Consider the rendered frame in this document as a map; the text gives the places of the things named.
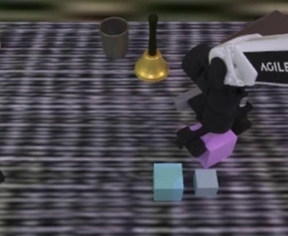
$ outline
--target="table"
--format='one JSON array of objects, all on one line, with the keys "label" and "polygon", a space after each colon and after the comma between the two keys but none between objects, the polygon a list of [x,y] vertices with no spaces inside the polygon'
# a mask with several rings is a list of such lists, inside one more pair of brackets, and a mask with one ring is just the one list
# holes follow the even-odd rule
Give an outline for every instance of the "table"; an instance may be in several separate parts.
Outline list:
[{"label": "table", "polygon": [[288,236],[288,88],[248,90],[254,126],[219,163],[215,199],[152,200],[154,162],[198,165],[173,144],[194,123],[172,97],[198,43],[246,23],[160,23],[170,76],[133,73],[148,25],[131,23],[126,58],[106,59],[96,23],[0,22],[0,236]]}]

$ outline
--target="bell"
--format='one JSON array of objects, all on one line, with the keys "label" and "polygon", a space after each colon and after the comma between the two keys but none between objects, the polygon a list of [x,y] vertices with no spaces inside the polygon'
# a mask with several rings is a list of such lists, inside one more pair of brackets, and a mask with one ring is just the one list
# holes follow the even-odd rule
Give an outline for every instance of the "bell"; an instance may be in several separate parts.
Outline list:
[{"label": "bell", "polygon": [[165,79],[169,73],[169,66],[156,49],[156,30],[158,16],[151,14],[149,21],[149,46],[142,57],[135,63],[135,75],[145,82],[159,82]]}]

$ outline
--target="woven fabric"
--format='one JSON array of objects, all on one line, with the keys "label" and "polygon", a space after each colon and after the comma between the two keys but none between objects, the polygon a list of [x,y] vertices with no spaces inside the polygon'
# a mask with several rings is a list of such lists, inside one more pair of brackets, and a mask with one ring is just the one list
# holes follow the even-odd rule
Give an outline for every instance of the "woven fabric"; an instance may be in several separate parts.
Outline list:
[{"label": "woven fabric", "polygon": [[201,168],[174,145],[195,118],[172,102],[193,88],[184,53],[244,25],[160,23],[171,72],[147,84],[133,72],[145,23],[130,24],[114,61],[97,24],[0,23],[0,236],[288,236],[288,88],[248,90],[254,125],[215,166],[216,198],[195,198],[187,181],[182,202],[153,201],[154,162]]}]

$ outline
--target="gray block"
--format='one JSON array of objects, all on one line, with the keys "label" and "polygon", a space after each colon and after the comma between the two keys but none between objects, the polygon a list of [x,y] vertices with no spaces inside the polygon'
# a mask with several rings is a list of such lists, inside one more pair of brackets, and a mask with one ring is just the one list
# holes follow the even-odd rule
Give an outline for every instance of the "gray block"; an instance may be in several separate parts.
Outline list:
[{"label": "gray block", "polygon": [[201,94],[202,91],[199,87],[193,88],[187,92],[184,92],[173,99],[174,105],[178,111],[188,110],[190,107],[188,105],[188,100]]},{"label": "gray block", "polygon": [[196,169],[193,176],[196,197],[215,197],[218,191],[217,173],[214,169]]}]

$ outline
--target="purple cube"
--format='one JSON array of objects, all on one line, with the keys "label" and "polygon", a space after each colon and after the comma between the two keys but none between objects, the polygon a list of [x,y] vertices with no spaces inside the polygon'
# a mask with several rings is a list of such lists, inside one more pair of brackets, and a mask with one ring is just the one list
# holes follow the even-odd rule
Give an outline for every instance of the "purple cube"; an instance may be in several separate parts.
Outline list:
[{"label": "purple cube", "polygon": [[[198,123],[190,126],[190,129],[195,131],[201,127],[202,125]],[[204,168],[209,168],[231,156],[238,137],[229,130],[224,134],[207,133],[201,139],[205,143],[207,151],[198,158],[198,161]]]}]

